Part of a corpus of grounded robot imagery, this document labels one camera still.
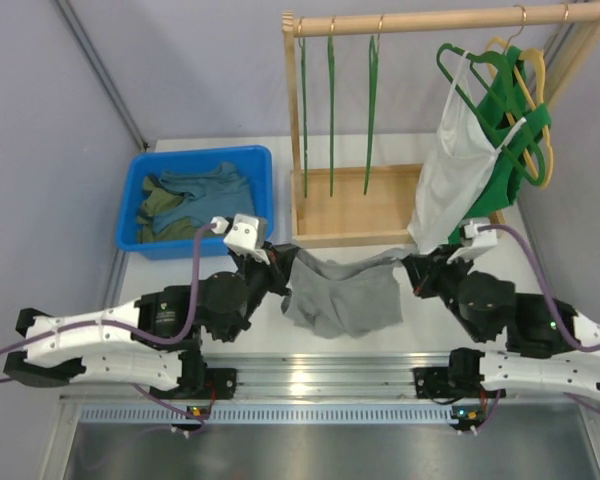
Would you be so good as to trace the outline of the grey tank top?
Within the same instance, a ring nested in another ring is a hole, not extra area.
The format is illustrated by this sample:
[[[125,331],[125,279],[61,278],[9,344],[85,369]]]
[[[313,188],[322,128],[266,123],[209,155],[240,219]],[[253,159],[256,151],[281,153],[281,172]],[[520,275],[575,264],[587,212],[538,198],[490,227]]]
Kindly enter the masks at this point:
[[[360,338],[403,322],[394,271],[412,248],[392,248],[351,263],[321,260],[301,249],[290,272],[281,313],[324,339]]]

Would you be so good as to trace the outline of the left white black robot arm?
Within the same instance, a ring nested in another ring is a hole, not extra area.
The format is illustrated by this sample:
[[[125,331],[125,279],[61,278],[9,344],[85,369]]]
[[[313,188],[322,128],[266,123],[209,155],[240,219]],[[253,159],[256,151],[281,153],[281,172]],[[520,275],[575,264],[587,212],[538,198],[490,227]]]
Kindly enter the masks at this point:
[[[202,336],[232,343],[251,326],[268,294],[286,296],[292,244],[266,244],[267,262],[232,254],[237,269],[101,311],[52,317],[20,311],[16,330],[23,342],[10,351],[3,372],[33,388],[77,383],[144,386],[159,399],[205,398],[213,389],[234,387],[233,369],[211,368]]]

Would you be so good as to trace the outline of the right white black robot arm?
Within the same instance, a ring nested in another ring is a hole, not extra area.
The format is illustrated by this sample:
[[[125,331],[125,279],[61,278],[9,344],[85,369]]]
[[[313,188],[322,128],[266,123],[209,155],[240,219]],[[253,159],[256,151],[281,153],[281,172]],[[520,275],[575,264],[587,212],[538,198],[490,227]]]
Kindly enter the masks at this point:
[[[420,398],[495,397],[509,390],[565,393],[600,401],[600,325],[572,305],[519,293],[440,247],[402,261],[413,292],[437,298],[475,342],[445,367],[418,368]]]

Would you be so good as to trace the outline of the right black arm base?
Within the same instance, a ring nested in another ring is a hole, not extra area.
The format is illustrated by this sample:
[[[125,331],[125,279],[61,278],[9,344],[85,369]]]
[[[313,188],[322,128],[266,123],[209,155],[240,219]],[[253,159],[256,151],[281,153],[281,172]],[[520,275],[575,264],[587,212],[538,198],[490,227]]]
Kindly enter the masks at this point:
[[[465,398],[479,398],[484,376],[480,372],[485,353],[469,348],[450,352],[444,367],[417,367],[413,370],[416,396],[448,405]]]

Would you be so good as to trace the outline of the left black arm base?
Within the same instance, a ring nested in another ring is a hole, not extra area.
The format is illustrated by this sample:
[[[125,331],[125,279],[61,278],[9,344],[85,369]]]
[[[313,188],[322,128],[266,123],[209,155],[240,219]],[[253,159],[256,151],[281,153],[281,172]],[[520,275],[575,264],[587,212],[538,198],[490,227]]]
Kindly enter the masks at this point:
[[[199,349],[171,352],[175,357],[175,366],[180,370],[176,374],[173,388],[155,388],[149,392],[161,400],[230,400],[234,398],[237,387],[235,368],[209,367]]]

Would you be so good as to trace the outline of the white tank top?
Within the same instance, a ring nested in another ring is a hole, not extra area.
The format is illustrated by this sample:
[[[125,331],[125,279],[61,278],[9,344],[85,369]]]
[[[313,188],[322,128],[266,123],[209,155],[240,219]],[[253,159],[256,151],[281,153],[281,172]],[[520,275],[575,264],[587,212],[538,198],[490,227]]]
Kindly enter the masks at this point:
[[[485,189],[498,156],[527,123],[521,118],[502,141],[491,143],[471,109],[471,96],[463,91],[469,66],[470,54],[464,51],[452,76],[435,148],[422,166],[416,188],[407,230],[424,254],[448,242]]]

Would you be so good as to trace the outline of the green tank top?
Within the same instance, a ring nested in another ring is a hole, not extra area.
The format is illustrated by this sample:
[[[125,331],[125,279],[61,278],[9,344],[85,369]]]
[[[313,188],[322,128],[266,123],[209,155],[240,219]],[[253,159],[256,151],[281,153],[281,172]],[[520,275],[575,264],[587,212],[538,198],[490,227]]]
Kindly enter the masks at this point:
[[[499,53],[495,38],[485,53],[469,56],[469,71],[485,89],[478,103],[461,98],[477,117],[478,126],[496,150],[486,185],[464,216],[487,218],[511,206],[521,184],[544,188],[553,175],[554,157],[550,128],[552,119],[544,98],[546,65],[535,48],[505,46]]]

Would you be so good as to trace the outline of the yellow hanger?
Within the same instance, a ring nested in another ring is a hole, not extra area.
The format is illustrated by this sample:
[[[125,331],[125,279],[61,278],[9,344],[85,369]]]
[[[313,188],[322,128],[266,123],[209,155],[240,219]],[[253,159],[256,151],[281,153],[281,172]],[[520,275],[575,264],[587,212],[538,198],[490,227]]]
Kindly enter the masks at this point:
[[[519,33],[521,33],[521,31],[522,31],[522,27],[520,29],[520,32],[513,35],[510,39],[508,39],[506,41],[500,36],[492,37],[487,42],[487,44],[485,46],[485,51],[491,50],[491,47],[497,45],[497,46],[503,47],[503,53],[506,53],[510,47],[511,39],[513,39],[515,36],[519,35]],[[532,110],[535,110],[536,107],[538,107],[538,106],[546,107],[545,98],[544,98],[545,86],[546,86],[546,63],[545,63],[545,58],[544,58],[544,52],[537,48],[528,48],[528,49],[522,50],[521,54],[518,58],[522,62],[529,62],[532,65],[533,71],[535,74],[535,76],[534,76],[534,78],[535,78],[535,89],[534,89],[535,101],[534,101],[534,99],[529,91],[529,87],[526,85],[526,83],[524,81],[521,80],[522,77],[521,77],[519,69],[515,66],[513,68],[514,76],[519,82],[520,88],[525,97],[527,105]],[[495,79],[495,76],[496,76],[495,67],[489,67],[489,72],[491,74],[492,79]],[[544,163],[545,173],[540,175],[540,173],[538,171],[538,169],[540,168],[539,161],[537,162],[537,164],[538,164],[537,167],[533,166],[531,168],[531,172],[534,175],[534,180],[536,178],[542,177],[542,182],[539,184],[538,188],[546,189],[552,179],[552,176],[553,176],[554,150],[553,150],[553,147],[551,144],[550,127],[549,126],[543,127],[541,132],[542,132],[542,139],[544,140],[545,147],[546,147],[546,153],[548,156],[548,159],[545,160],[545,163]],[[533,165],[531,154],[528,151],[525,150],[525,152],[523,153],[523,157],[525,159],[527,166]]]

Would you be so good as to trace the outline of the wooden clothes rack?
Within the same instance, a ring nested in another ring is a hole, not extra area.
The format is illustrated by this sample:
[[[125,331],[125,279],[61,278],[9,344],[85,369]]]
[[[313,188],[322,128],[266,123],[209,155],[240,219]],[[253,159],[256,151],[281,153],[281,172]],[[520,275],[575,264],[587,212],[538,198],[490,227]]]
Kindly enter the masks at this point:
[[[421,170],[419,143],[409,158],[372,166],[367,195],[365,167],[335,168],[334,195],[329,196],[329,169],[309,168],[308,197],[303,196],[302,113],[299,105],[296,42],[299,36],[329,36],[332,17],[282,15],[287,95],[291,133],[292,237],[305,248],[338,248],[408,243],[415,188]],[[335,16],[334,36],[376,34],[380,14]],[[554,24],[566,33],[546,66],[544,98],[554,108],[600,41],[600,1],[541,6],[410,12],[384,15],[381,34],[476,30]]]

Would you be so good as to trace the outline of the teal blue garment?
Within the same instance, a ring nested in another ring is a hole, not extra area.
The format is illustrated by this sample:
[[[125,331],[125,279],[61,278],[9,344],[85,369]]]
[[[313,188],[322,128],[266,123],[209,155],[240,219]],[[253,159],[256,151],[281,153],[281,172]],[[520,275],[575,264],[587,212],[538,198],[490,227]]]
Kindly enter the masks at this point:
[[[180,220],[188,220],[198,228],[217,216],[256,213],[248,178],[229,162],[221,162],[205,173],[164,171],[158,182],[166,192],[180,196],[181,201],[153,217],[152,230],[156,234]]]

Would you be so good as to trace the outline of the blue plastic bin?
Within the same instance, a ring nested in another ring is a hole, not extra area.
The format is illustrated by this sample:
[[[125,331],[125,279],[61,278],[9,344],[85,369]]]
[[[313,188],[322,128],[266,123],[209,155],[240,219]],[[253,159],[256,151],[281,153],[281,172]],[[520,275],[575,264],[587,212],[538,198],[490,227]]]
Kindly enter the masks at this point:
[[[136,223],[138,208],[144,200],[142,182],[148,175],[157,178],[164,172],[205,173],[214,170],[221,162],[235,165],[239,173],[248,178],[256,213],[268,221],[267,236],[274,230],[274,195],[272,156],[261,145],[215,149],[146,153],[137,156],[129,167],[122,204],[120,207],[116,241],[120,249],[139,252],[151,260],[190,258],[200,256],[223,256],[228,252],[223,237],[211,231],[203,234],[198,247],[192,240],[140,244],[136,241],[139,225]]]

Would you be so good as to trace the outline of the olive green garment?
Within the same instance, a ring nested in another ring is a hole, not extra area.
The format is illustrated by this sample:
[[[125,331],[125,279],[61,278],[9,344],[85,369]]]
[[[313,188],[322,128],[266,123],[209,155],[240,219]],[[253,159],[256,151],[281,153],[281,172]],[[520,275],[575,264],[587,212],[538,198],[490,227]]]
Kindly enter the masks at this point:
[[[139,225],[136,241],[140,244],[192,240],[197,228],[189,217],[166,220],[158,223],[158,216],[178,207],[184,200],[182,194],[165,190],[154,175],[148,175],[142,182],[144,200],[137,210],[136,223]]]

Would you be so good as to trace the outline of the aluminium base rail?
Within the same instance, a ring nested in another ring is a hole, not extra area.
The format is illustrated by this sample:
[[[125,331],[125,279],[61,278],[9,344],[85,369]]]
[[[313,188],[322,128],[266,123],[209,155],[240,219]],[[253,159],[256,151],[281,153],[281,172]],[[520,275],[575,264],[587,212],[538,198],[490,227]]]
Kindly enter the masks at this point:
[[[211,368],[237,371],[236,400],[397,400],[415,397],[413,370],[446,367],[446,353],[371,355],[207,355]],[[489,354],[485,389],[506,396],[568,393],[600,400],[600,372],[570,360],[526,360]]]

